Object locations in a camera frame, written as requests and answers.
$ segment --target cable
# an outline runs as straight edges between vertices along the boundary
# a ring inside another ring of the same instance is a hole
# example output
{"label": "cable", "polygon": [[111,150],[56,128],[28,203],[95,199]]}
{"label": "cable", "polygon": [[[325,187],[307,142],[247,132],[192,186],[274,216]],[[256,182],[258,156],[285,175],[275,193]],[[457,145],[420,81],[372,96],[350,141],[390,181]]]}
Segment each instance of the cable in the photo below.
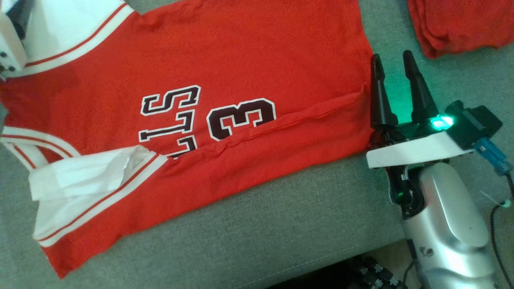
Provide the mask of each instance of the cable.
{"label": "cable", "polygon": [[412,266],[414,266],[414,260],[412,260],[412,262],[409,264],[407,269],[405,269],[405,273],[403,274],[403,279],[401,280],[401,282],[402,282],[401,286],[403,287],[403,289],[407,288],[407,285],[405,284],[405,282],[407,281],[407,274],[409,273],[409,270],[412,268]]}
{"label": "cable", "polygon": [[[505,175],[507,177],[507,182],[509,183],[509,189],[510,194],[512,195],[512,198],[514,199],[514,184],[512,182],[512,176],[510,173],[507,173]],[[507,284],[509,285],[510,289],[514,289],[514,286],[512,285],[511,280],[509,279],[509,276],[507,275],[507,271],[505,270],[505,267],[503,266],[502,259],[500,258],[500,254],[498,253],[498,248],[496,246],[496,237],[494,235],[494,213],[500,208],[500,205],[496,205],[491,210],[491,215],[489,215],[489,224],[491,227],[491,243],[492,243],[492,249],[494,250],[494,255],[496,256],[496,259],[498,260],[498,264],[500,265],[500,269],[503,273],[503,277],[505,277],[505,280],[507,281]]]}

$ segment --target gray upholstery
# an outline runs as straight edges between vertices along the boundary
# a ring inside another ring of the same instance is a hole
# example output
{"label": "gray upholstery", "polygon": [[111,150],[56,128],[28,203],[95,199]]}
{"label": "gray upholstery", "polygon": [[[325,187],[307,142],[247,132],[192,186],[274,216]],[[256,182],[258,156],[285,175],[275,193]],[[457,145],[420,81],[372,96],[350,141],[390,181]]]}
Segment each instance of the gray upholstery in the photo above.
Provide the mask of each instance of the gray upholstery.
{"label": "gray upholstery", "polygon": [[[131,0],[148,11],[169,0]],[[427,60],[405,0],[361,0],[364,28],[380,53],[393,109],[409,119],[402,52],[411,49],[440,109],[455,99],[484,104],[505,123],[494,141],[514,155],[514,45]],[[3,119],[5,110],[1,110]],[[484,216],[508,196],[477,155],[453,161]],[[37,203],[27,171],[0,148],[0,284],[5,288],[263,288],[403,238],[387,180],[363,155],[277,179],[124,238],[59,280],[31,234]],[[499,212],[498,242],[514,272],[514,210]]]}

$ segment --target red jersey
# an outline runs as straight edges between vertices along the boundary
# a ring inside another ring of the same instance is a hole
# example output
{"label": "red jersey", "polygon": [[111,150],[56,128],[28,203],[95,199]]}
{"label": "red jersey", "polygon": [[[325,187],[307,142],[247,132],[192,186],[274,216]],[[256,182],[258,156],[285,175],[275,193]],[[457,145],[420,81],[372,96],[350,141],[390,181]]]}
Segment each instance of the red jersey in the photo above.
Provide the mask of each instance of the red jersey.
{"label": "red jersey", "polygon": [[145,15],[84,2],[88,33],[26,40],[30,63],[2,85],[0,140],[32,170],[33,237],[59,277],[123,236],[366,148],[357,0],[183,0]]}

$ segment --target robotic arm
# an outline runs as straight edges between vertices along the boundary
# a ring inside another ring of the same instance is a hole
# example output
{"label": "robotic arm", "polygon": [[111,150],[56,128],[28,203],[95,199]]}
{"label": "robotic arm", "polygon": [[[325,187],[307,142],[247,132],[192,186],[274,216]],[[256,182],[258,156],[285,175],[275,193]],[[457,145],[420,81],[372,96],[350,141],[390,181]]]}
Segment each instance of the robotic arm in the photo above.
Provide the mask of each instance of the robotic arm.
{"label": "robotic arm", "polygon": [[510,178],[512,165],[489,139],[502,123],[486,107],[465,109],[461,101],[440,115],[410,51],[403,53],[403,61],[413,112],[412,122],[398,124],[380,57],[372,58],[375,133],[366,155],[368,165],[387,172],[390,199],[401,207],[403,229],[424,289],[495,288],[487,227],[448,159],[477,151],[498,175]]}

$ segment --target green light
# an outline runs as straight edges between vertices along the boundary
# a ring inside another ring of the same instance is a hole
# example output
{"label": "green light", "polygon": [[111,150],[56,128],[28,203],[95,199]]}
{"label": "green light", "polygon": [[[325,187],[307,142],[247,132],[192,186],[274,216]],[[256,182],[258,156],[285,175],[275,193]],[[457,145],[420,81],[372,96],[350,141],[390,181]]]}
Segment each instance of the green light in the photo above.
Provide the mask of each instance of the green light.
{"label": "green light", "polygon": [[432,126],[438,130],[447,130],[453,125],[453,117],[451,116],[437,116],[430,120],[432,122]]}

